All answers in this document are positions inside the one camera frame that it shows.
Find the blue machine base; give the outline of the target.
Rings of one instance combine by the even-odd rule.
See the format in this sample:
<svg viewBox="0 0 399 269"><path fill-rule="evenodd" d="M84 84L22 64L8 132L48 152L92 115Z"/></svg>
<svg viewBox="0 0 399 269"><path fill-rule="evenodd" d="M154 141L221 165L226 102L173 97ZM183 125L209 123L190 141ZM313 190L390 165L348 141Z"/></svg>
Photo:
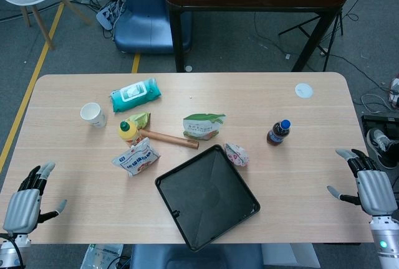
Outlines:
<svg viewBox="0 0 399 269"><path fill-rule="evenodd" d="M165 0L125 0L113 39L126 53L172 54L169 10Z"/></svg>

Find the white paper cup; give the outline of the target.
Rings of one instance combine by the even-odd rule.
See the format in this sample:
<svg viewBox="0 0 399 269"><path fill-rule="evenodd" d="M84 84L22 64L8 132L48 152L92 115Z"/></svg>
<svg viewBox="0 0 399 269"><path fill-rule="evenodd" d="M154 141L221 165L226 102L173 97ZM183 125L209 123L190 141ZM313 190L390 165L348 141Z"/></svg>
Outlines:
<svg viewBox="0 0 399 269"><path fill-rule="evenodd" d="M98 103L86 103L80 110L80 117L96 128L103 128L106 125L105 114Z"/></svg>

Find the yellow bottle green cap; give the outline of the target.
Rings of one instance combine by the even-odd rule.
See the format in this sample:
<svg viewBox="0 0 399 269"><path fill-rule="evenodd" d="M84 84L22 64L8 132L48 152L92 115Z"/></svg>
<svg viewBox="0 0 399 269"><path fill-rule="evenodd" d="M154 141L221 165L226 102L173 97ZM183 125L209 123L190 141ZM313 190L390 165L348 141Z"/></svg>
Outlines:
<svg viewBox="0 0 399 269"><path fill-rule="evenodd" d="M130 120L120 122L118 134L129 148L137 145L142 140L136 124Z"/></svg>

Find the clear printed plastic bag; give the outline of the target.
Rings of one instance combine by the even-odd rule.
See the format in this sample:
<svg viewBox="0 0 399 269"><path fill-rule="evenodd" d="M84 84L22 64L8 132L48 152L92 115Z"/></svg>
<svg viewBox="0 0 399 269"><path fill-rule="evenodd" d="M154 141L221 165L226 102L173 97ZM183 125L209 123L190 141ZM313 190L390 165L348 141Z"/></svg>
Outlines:
<svg viewBox="0 0 399 269"><path fill-rule="evenodd" d="M123 244L90 244L80 269L117 269Z"/></svg>

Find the black equipment case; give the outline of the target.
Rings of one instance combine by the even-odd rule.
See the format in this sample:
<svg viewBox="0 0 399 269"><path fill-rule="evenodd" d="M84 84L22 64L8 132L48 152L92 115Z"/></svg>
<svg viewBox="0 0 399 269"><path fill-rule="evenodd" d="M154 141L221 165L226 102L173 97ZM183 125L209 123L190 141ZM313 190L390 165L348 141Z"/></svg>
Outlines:
<svg viewBox="0 0 399 269"><path fill-rule="evenodd" d="M384 132L390 139L399 139L399 118L391 116L362 115L363 135L376 128Z"/></svg>

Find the brown drink bottle blue cap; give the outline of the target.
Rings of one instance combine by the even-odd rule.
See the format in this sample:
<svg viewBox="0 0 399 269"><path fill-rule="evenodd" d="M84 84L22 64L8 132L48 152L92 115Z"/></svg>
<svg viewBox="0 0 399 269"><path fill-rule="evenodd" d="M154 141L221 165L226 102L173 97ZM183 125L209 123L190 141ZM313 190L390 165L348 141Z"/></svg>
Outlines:
<svg viewBox="0 0 399 269"><path fill-rule="evenodd" d="M267 133L267 142L274 146L281 144L284 138L289 135L290 128L291 122L287 119L275 123L272 129Z"/></svg>

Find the white castor sugar bag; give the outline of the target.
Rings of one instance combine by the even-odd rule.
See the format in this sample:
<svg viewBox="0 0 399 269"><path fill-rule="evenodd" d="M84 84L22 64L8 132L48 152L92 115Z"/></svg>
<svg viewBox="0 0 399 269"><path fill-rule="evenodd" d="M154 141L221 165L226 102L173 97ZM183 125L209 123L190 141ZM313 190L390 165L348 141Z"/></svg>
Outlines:
<svg viewBox="0 0 399 269"><path fill-rule="evenodd" d="M149 138L144 138L114 158L112 164L126 170L132 177L151 166L159 157L160 154L152 147Z"/></svg>

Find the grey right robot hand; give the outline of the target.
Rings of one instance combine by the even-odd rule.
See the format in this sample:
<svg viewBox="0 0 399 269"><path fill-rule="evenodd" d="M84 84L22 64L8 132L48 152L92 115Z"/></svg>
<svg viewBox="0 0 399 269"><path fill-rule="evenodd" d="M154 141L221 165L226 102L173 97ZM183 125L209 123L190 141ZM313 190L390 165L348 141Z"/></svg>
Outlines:
<svg viewBox="0 0 399 269"><path fill-rule="evenodd" d="M337 149L336 153L347 162L355 178L357 195L343 194L333 186L327 186L330 194L340 201L361 206L368 215L392 215L398 205L387 174L362 151Z"/></svg>

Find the black plastic tray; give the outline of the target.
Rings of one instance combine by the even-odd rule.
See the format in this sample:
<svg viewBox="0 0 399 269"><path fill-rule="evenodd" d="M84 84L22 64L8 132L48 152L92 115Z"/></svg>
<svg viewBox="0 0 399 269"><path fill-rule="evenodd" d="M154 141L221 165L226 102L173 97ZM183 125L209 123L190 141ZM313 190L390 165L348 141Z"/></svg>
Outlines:
<svg viewBox="0 0 399 269"><path fill-rule="evenodd" d="M218 144L157 177L155 185L192 252L200 251L261 209Z"/></svg>

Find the small yellow-green snack packet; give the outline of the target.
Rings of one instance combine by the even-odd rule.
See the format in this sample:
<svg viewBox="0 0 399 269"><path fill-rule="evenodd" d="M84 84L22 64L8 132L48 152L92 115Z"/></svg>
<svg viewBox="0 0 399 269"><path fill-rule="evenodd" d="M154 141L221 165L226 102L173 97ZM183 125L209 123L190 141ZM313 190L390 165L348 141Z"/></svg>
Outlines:
<svg viewBox="0 0 399 269"><path fill-rule="evenodd" d="M143 112L129 116L126 121L134 123L138 130L144 129L150 122L151 113Z"/></svg>

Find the white round table grommet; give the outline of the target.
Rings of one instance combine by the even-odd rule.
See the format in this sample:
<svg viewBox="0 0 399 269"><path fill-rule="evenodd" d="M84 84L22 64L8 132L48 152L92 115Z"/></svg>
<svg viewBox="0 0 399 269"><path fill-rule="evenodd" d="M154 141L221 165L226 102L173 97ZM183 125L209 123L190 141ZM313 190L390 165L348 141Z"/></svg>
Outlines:
<svg viewBox="0 0 399 269"><path fill-rule="evenodd" d="M300 98L311 98L314 94L313 88L307 83L298 83L294 90Z"/></svg>

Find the grey black sneaker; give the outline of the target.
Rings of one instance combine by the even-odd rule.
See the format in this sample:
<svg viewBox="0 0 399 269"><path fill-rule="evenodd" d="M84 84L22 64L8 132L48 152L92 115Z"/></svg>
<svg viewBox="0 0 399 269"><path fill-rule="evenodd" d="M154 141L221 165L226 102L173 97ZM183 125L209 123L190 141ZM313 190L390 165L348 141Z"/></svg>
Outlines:
<svg viewBox="0 0 399 269"><path fill-rule="evenodd" d="M399 165L399 140L390 139L383 131L372 128L367 132L367 143L383 167L393 169Z"/></svg>

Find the white power strip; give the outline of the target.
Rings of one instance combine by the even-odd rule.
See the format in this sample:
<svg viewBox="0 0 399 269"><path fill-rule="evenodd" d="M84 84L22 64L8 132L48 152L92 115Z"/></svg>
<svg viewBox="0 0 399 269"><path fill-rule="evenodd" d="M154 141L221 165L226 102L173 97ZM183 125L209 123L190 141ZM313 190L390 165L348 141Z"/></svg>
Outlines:
<svg viewBox="0 0 399 269"><path fill-rule="evenodd" d="M110 2L99 10L96 14L96 20L105 30L111 31L124 10L124 3Z"/></svg>

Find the green white corn starch bag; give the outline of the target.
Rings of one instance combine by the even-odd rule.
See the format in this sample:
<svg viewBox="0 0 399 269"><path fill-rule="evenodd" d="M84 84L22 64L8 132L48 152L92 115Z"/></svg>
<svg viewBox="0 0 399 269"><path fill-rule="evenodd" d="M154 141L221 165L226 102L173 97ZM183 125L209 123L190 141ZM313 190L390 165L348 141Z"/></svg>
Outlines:
<svg viewBox="0 0 399 269"><path fill-rule="evenodd" d="M192 114L183 119L183 135L193 139L210 140L219 133L225 119L225 114Z"/></svg>

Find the blue robot body base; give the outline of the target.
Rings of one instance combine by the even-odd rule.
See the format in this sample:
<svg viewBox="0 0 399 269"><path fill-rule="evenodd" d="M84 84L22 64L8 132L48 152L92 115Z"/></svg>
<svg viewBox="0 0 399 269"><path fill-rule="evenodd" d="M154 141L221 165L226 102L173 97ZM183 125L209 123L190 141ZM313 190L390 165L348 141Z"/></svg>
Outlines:
<svg viewBox="0 0 399 269"><path fill-rule="evenodd" d="M136 244L130 269L264 269L260 244L209 244L192 252L183 244Z"/></svg>

